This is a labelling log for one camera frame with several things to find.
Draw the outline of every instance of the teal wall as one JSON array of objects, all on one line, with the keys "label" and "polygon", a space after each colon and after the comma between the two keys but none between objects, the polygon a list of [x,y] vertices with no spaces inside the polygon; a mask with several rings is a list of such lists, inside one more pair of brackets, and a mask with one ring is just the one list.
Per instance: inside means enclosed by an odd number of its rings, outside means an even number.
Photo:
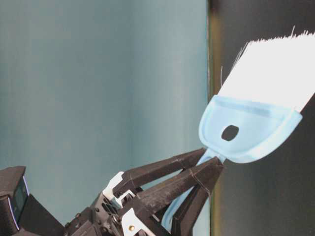
[{"label": "teal wall", "polygon": [[0,168],[65,223],[117,171],[200,148],[206,2],[0,1]]},{"label": "teal wall", "polygon": [[[206,0],[133,2],[133,165],[201,147],[207,104]],[[209,235],[208,204],[195,235]]]},{"label": "teal wall", "polygon": [[62,223],[131,166],[129,8],[0,1],[0,168],[26,165]]}]

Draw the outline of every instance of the robotic arm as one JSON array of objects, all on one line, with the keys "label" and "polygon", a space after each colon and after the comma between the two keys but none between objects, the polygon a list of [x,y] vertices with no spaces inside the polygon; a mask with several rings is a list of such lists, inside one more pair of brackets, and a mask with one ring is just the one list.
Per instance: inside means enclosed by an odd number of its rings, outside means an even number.
[{"label": "robotic arm", "polygon": [[[11,192],[0,190],[1,236],[191,236],[192,228],[215,186],[223,164],[218,158],[197,165],[205,149],[198,149],[172,158],[119,172],[99,193],[90,207],[67,223],[65,227],[28,193],[21,200],[20,215],[8,202],[17,198],[19,183],[25,178],[25,167],[0,171],[0,177],[13,183]],[[18,169],[18,177],[12,173]],[[179,174],[146,190],[141,186],[175,171]],[[4,183],[0,180],[0,189]],[[162,224],[165,211],[184,192],[191,190],[172,219],[169,232]]]}]

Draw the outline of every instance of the hole in brush handle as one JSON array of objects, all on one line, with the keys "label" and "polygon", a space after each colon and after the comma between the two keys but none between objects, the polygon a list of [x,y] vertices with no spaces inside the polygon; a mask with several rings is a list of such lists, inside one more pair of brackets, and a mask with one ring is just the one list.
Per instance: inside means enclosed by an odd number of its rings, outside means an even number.
[{"label": "hole in brush handle", "polygon": [[229,125],[227,128],[225,128],[222,132],[221,138],[226,141],[233,140],[236,135],[238,134],[239,128],[235,125]]}]

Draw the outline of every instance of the brush bristles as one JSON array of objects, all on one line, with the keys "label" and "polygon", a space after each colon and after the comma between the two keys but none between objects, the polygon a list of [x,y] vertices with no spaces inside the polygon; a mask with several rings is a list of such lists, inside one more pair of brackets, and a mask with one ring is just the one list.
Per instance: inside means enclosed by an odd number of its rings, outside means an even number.
[{"label": "brush bristles", "polygon": [[243,49],[219,95],[301,111],[315,92],[315,33],[259,39]]}]

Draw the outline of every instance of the display screen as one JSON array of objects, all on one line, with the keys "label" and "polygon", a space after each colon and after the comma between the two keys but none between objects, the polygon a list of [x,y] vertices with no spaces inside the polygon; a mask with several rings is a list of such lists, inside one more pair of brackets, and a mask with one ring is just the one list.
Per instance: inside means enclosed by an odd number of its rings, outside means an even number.
[{"label": "display screen", "polygon": [[16,222],[19,221],[21,213],[23,211],[23,207],[25,205],[25,202],[28,198],[29,191],[26,185],[25,178],[21,178],[15,193],[14,197],[11,200],[11,206],[12,206],[12,212],[15,217]]}]

